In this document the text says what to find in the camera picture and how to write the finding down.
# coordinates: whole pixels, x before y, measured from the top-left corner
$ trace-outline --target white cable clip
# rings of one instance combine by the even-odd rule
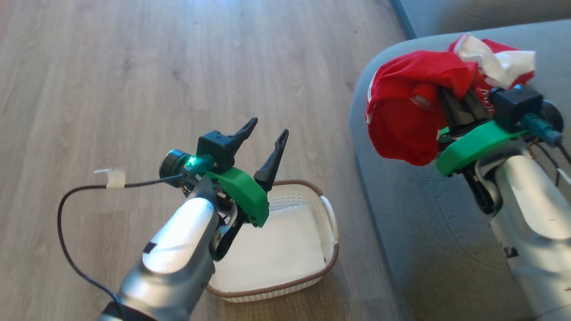
[[[104,170],[96,170],[94,173],[107,173],[107,188],[125,188],[125,172],[118,168],[106,168]]]
[[[557,171],[559,172],[559,174],[561,174],[561,177],[563,177],[563,179],[567,182],[567,184],[571,185],[571,178],[569,178],[567,173],[561,168],[558,168]]]

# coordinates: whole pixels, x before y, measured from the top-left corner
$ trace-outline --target wire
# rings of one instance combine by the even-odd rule
[[[556,169],[555,186],[559,186],[559,178],[561,177],[561,174],[558,171],[558,169],[560,169],[559,164],[557,164],[557,162],[555,161],[555,159],[553,159],[553,157],[549,154],[549,152],[537,142],[532,142],[530,143],[530,145],[537,146],[543,152],[543,154],[545,154],[545,156],[549,159],[549,161],[551,161],[551,163],[555,166]]]
[[[148,186],[148,185],[153,185],[153,184],[158,184],[158,183],[164,183],[164,182],[169,182],[171,180],[177,180],[177,179],[181,179],[184,177],[184,174],[179,174],[179,175],[175,175],[175,176],[170,176],[170,177],[165,177],[165,178],[161,178],[161,179],[156,179],[156,180],[150,180],[148,182],[141,182],[141,183],[131,183],[131,184],[125,184],[125,188],[132,188],[132,187],[141,187],[141,186]],[[117,304],[117,307],[119,308],[119,313],[121,315],[121,318],[124,321],[127,321],[127,319],[125,318],[126,314],[124,312],[123,306],[119,303],[119,298],[117,298],[117,296],[115,295],[115,293],[113,293],[113,291],[111,291],[109,288],[107,288],[106,286],[102,285],[101,283],[97,282],[96,280],[92,279],[90,276],[88,276],[87,274],[83,273],[79,267],[75,264],[75,262],[73,262],[73,260],[71,259],[71,256],[67,250],[66,247],[66,242],[63,240],[63,231],[62,231],[62,212],[63,212],[63,205],[65,204],[66,200],[72,196],[72,194],[79,192],[79,191],[85,191],[85,190],[103,190],[106,189],[107,186],[106,185],[85,185],[85,186],[80,186],[80,187],[76,187],[72,190],[70,190],[69,192],[67,192],[63,197],[62,200],[59,202],[59,207],[58,207],[58,236],[59,236],[59,245],[62,247],[62,251],[63,254],[65,255],[67,262],[71,265],[71,268],[73,268],[73,270],[79,275],[81,276],[84,280],[88,281],[89,283],[93,284],[95,287],[100,288],[101,290],[103,290],[103,292],[107,293],[112,299],[113,301]]]
[[[565,147],[563,147],[563,144],[560,143],[557,145],[557,147],[559,147],[559,150],[563,154],[563,157],[565,157],[565,160],[567,160],[567,162],[569,164],[571,164],[571,157],[569,156],[569,153],[567,153],[567,150],[565,149]]]

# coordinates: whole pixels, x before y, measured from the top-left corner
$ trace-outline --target couch cushion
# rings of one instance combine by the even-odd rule
[[[537,51],[532,85],[559,106],[564,119],[571,119],[571,20],[473,35]],[[367,88],[379,66],[414,50],[445,50],[458,36],[399,43],[364,70],[349,121],[363,189],[395,285],[415,313],[427,320],[529,319],[530,309],[488,227],[490,218],[478,210],[463,178],[439,177],[433,164],[415,167],[380,158],[367,135]],[[571,147],[569,127],[564,134]],[[569,186],[561,190],[571,199]]]
[[[393,0],[411,38],[571,18],[570,0]]]

